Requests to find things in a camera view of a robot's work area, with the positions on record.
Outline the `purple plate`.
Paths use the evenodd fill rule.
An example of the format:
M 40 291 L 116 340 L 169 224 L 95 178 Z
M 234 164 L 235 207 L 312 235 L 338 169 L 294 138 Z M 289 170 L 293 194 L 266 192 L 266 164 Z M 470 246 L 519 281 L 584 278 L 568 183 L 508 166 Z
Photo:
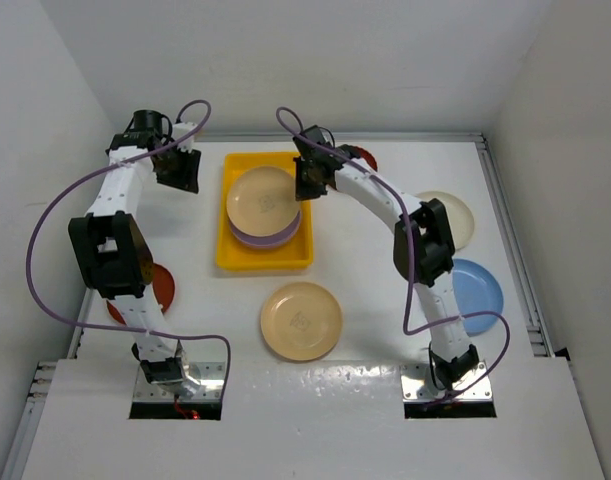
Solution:
M 231 221 L 228 221 L 228 224 L 234 237 L 243 245 L 253 249 L 272 249 L 288 243 L 284 241 L 284 231 L 288 226 L 272 235 L 254 236 L 242 232 Z

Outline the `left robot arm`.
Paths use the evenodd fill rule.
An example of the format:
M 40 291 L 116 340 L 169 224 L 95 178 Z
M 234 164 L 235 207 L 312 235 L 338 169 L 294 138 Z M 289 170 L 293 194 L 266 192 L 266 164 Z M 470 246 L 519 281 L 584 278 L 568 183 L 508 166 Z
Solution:
M 153 255 L 136 212 L 150 176 L 163 186 L 198 193 L 200 151 L 189 141 L 180 147 L 172 144 L 172 133 L 187 131 L 157 111 L 135 111 L 128 129 L 110 144 L 112 169 L 96 199 L 68 225 L 85 285 L 133 329 L 133 354 L 145 379 L 168 391 L 187 385 L 189 366 L 181 343 L 166 336 L 169 328 L 153 289 Z

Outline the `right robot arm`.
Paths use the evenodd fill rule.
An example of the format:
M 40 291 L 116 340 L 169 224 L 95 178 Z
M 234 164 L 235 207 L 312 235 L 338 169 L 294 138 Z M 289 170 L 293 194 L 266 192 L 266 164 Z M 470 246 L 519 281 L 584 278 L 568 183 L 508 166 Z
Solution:
M 416 296 L 430 332 L 435 388 L 451 390 L 478 365 L 479 356 L 454 293 L 455 246 L 445 206 L 437 199 L 423 201 L 404 193 L 372 169 L 356 147 L 332 147 L 317 126 L 295 134 L 293 141 L 299 151 L 297 199 L 317 199 L 332 187 L 358 201 L 392 232 L 394 265 L 408 282 L 403 331 L 411 336 L 424 330 L 409 327 Z

